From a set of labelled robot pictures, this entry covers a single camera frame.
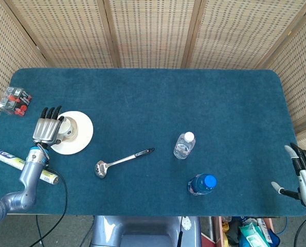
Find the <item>blue bottle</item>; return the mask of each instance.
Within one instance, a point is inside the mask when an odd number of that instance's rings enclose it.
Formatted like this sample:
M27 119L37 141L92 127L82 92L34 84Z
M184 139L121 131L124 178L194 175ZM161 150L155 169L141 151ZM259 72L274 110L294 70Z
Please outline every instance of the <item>blue bottle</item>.
M188 182L188 191L195 196L209 194L217 185L217 180L210 174L198 174Z

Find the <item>white tube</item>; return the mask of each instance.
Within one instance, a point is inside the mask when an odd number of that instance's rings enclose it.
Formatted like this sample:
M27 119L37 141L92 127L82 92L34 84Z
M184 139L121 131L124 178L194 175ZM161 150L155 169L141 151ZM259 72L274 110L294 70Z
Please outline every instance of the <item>white tube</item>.
M17 168L18 170L23 170L25 166L25 161L21 158L18 158L12 154L9 154L0 149L0 161ZM49 183L49 184L57 184L59 177L47 170L42 170L40 179Z

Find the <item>white plate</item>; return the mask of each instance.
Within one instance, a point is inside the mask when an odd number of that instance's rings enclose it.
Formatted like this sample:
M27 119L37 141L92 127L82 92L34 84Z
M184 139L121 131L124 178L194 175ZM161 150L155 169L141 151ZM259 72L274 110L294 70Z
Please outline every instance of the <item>white plate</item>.
M88 116L82 112L64 112L59 116L71 117L77 123L78 133L73 140L61 142L51 146L52 149L60 154L74 154L82 151L91 141L93 136L93 124Z

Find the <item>white bottle cap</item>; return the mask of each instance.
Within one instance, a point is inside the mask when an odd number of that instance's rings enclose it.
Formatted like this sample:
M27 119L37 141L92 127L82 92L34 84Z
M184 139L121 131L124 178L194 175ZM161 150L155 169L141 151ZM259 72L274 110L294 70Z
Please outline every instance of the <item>white bottle cap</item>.
M186 142L190 143L194 140L194 134L192 132L186 132L184 139Z

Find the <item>blue bottle cap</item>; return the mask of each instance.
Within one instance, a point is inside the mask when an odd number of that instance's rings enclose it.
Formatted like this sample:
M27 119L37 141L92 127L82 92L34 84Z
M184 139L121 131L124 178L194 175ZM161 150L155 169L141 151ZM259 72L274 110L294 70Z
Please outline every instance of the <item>blue bottle cap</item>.
M215 188L217 185L217 179L213 175L207 175L204 178L204 183L209 188Z

